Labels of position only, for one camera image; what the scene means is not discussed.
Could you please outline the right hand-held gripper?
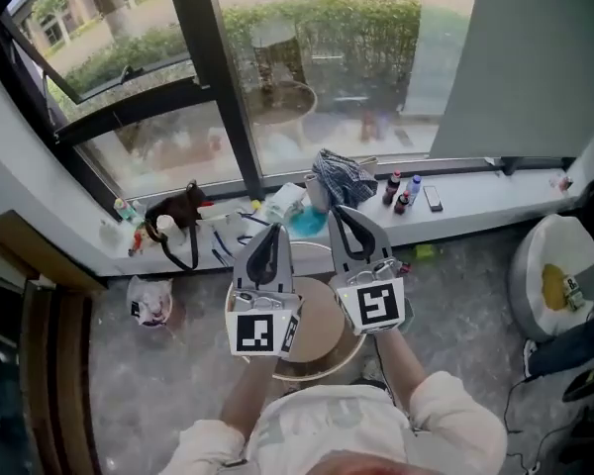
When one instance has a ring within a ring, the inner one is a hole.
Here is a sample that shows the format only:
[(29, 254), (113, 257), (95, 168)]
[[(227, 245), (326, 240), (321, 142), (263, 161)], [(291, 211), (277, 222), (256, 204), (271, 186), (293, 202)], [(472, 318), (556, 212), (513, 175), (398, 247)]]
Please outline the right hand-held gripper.
[[(406, 318), (402, 262), (391, 257), (385, 230), (357, 209), (341, 205), (329, 212), (328, 226), (339, 273), (334, 277), (334, 291), (352, 332), (363, 335), (398, 328)], [(359, 249), (351, 247), (346, 229)]]

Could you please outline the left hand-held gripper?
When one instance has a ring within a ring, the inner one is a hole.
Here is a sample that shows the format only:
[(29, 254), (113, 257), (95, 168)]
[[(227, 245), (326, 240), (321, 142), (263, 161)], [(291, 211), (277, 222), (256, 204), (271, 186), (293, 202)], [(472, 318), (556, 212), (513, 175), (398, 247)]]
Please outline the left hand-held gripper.
[[(303, 299), (293, 292), (290, 237), (271, 224), (252, 237), (234, 263), (233, 306), (226, 312), (232, 355), (287, 358), (301, 321)], [(245, 290), (268, 290), (253, 292)]]

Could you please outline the person's right forearm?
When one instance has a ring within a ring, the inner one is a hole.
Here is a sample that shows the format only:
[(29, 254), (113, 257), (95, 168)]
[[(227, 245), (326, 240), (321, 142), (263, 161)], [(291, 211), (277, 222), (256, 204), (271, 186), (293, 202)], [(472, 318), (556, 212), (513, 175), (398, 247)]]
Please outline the person's right forearm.
[(374, 338), (383, 376), (403, 409), (409, 412), (411, 398), (427, 379), (427, 373), (399, 330), (382, 331)]

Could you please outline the person's left forearm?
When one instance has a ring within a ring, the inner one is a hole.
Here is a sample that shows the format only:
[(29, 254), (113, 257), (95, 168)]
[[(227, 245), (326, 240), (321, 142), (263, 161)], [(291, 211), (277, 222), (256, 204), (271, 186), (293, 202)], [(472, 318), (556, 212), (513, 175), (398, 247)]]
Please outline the person's left forearm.
[(220, 421), (249, 440), (260, 417), (279, 358), (254, 356), (227, 397)]

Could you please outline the teal cloth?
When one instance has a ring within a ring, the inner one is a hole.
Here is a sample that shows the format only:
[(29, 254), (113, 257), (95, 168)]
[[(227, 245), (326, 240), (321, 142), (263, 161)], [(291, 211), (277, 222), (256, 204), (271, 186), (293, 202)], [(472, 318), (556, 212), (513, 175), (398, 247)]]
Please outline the teal cloth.
[(319, 233), (327, 221), (327, 213), (318, 212), (308, 205), (290, 219), (289, 228), (299, 238), (310, 238)]

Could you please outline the white badge cards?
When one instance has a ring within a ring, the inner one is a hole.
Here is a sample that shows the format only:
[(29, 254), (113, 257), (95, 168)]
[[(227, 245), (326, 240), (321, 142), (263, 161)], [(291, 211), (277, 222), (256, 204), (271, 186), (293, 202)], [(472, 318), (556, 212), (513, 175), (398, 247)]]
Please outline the white badge cards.
[(199, 227), (223, 243), (237, 242), (247, 234), (248, 224), (237, 207), (214, 204), (198, 209)]

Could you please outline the beige tote bag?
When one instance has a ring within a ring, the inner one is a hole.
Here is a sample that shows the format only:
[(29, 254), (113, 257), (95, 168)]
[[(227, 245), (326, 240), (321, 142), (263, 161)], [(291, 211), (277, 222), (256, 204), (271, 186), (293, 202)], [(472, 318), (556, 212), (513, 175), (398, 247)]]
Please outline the beige tote bag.
[[(374, 174), (378, 158), (371, 156), (358, 162), (359, 167), (370, 174)], [(305, 187), (313, 209), (319, 213), (326, 214), (331, 206), (330, 195), (316, 175), (310, 171), (304, 176)]]

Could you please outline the blue plaid shirt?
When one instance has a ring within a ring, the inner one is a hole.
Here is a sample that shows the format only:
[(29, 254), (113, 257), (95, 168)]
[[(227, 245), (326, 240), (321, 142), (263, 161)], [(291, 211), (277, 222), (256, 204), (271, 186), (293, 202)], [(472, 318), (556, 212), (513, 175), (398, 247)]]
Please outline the blue plaid shirt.
[(378, 181), (353, 159), (326, 148), (319, 151), (312, 172), (327, 195), (328, 205), (357, 208), (377, 193)]

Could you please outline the white green packets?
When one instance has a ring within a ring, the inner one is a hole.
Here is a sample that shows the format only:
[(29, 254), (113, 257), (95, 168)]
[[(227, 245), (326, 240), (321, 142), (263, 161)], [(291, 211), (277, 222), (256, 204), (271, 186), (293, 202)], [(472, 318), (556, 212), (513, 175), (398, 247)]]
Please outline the white green packets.
[(265, 200), (266, 218), (274, 222), (288, 223), (293, 216), (303, 211), (305, 195), (305, 188), (291, 182), (285, 183)]

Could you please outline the black phone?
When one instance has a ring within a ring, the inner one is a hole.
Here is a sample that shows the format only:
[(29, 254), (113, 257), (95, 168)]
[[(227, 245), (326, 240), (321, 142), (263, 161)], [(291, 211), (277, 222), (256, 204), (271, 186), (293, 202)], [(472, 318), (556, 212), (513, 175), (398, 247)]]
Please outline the black phone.
[(437, 188), (433, 185), (427, 185), (423, 187), (423, 191), (430, 210), (433, 213), (442, 212), (444, 207)]

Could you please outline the white paper cup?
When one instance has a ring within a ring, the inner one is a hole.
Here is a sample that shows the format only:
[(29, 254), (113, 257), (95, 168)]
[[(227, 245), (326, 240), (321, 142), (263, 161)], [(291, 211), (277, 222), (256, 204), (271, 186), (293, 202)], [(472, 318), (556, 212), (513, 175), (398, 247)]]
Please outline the white paper cup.
[(156, 218), (156, 230), (169, 246), (180, 246), (186, 242), (185, 231), (169, 215), (159, 215)]

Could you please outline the pink basket with plastic bag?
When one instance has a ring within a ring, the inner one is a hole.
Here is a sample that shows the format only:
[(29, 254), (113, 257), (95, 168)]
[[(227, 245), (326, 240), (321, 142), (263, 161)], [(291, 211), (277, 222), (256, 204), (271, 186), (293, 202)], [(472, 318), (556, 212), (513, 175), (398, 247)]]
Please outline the pink basket with plastic bag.
[(165, 325), (173, 308), (172, 279), (145, 280), (133, 276), (128, 284), (126, 304), (140, 326)]

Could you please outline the red toy figure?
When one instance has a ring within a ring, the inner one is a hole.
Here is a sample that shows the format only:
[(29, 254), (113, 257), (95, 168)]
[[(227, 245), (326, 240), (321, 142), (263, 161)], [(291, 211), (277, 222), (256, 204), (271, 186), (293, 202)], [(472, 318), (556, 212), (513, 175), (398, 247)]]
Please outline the red toy figure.
[(144, 250), (153, 243), (144, 224), (140, 224), (134, 230), (132, 241), (128, 248), (128, 256), (135, 257), (144, 252)]

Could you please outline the person's black trousers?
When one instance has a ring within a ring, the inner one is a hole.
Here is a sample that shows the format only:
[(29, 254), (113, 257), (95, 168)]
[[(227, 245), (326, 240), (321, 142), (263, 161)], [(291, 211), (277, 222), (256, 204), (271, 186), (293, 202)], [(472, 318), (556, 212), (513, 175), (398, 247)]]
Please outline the person's black trousers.
[(378, 380), (378, 379), (372, 379), (372, 378), (364, 378), (364, 377), (358, 377), (354, 380), (352, 380), (350, 382), (350, 385), (353, 386), (370, 386), (376, 389), (380, 389), (383, 392), (387, 393), (388, 395), (391, 395), (391, 391), (389, 389), (389, 387), (387, 386), (387, 384), (382, 381), (382, 380)]

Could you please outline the person's white printed shirt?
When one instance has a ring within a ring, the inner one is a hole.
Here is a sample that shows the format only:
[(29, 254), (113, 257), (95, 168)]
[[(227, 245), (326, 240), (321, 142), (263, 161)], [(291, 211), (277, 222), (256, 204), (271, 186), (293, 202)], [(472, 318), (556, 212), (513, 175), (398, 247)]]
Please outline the person's white printed shirt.
[(269, 404), (249, 439), (221, 421), (198, 421), (160, 475), (306, 475), (340, 451), (444, 475), (498, 475), (506, 450), (501, 421), (440, 371), (415, 390), (409, 413), (374, 386), (319, 385)]

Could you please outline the small white figure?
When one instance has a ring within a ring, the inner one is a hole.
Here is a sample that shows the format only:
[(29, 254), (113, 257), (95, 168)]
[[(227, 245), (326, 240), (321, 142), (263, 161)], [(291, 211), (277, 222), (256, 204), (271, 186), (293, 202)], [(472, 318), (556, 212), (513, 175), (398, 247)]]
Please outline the small white figure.
[(119, 234), (117, 226), (106, 220), (100, 221), (99, 237), (105, 244), (111, 246), (117, 246), (121, 241), (121, 235)]

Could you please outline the grey white egg cushion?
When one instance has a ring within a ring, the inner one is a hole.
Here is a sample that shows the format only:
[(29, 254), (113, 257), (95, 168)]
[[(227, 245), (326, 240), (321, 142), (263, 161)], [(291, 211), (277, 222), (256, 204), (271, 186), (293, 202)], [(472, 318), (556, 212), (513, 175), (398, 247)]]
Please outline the grey white egg cushion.
[[(565, 307), (565, 275), (586, 300), (576, 312)], [(519, 330), (536, 342), (586, 322), (594, 308), (594, 241), (577, 218), (549, 215), (528, 232), (510, 266), (508, 296)]]

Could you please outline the black window latch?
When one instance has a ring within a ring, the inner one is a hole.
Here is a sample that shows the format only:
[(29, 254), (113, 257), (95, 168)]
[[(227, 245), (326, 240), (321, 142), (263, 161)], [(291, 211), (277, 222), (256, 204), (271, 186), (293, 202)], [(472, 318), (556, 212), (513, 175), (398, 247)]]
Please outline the black window latch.
[(519, 156), (485, 157), (484, 161), (497, 173), (505, 176), (513, 175), (521, 165), (523, 159)]

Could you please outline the brown cardboard sheet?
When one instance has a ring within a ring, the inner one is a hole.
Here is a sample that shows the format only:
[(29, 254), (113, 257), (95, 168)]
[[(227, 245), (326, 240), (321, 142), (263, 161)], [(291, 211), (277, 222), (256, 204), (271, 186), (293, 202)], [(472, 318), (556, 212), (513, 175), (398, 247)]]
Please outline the brown cardboard sheet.
[(78, 291), (106, 289), (89, 269), (72, 260), (13, 210), (0, 215), (0, 243), (56, 285)]

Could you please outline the grey roller blind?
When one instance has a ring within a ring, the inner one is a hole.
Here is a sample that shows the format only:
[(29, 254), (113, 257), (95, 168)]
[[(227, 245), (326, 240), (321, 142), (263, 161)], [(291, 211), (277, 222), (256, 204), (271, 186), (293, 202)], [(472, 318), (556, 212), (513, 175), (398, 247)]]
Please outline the grey roller blind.
[(594, 0), (475, 0), (432, 158), (576, 157), (594, 135)]

